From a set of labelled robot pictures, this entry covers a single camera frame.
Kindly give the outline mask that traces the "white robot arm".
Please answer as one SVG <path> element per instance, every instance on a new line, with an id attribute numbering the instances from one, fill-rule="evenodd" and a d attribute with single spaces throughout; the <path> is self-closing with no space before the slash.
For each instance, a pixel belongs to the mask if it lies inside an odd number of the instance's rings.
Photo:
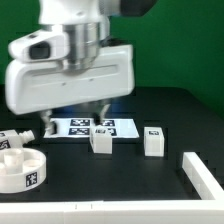
<path id="1" fill-rule="evenodd" d="M 8 47 L 8 108 L 16 115 L 38 112 L 52 135 L 53 109 L 99 101 L 95 120 L 101 123 L 109 107 L 105 101 L 134 89 L 133 48 L 110 36 L 109 19 L 143 16 L 156 2 L 39 0 L 41 29 Z"/>

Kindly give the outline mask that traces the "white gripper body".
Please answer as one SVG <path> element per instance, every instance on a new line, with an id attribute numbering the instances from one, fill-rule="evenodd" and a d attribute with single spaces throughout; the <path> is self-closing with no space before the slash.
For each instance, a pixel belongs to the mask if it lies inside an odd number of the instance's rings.
<path id="1" fill-rule="evenodd" d="M 8 108 L 27 114 L 128 95 L 134 89 L 132 47 L 103 47 L 92 65 L 70 68 L 68 36 L 35 32 L 9 44 L 5 75 Z"/>

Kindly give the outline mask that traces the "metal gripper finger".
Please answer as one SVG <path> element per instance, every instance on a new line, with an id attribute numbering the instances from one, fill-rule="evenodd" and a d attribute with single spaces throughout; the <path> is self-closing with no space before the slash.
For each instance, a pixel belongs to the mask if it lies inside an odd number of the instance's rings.
<path id="1" fill-rule="evenodd" d="M 45 125 L 45 131 L 49 135 L 56 133 L 56 124 L 51 120 L 52 111 L 44 110 L 40 112 L 40 117 Z"/>
<path id="2" fill-rule="evenodd" d="M 105 118 L 105 115 L 110 107 L 110 103 L 98 102 L 96 111 L 93 113 L 93 120 L 95 125 L 101 125 Z"/>

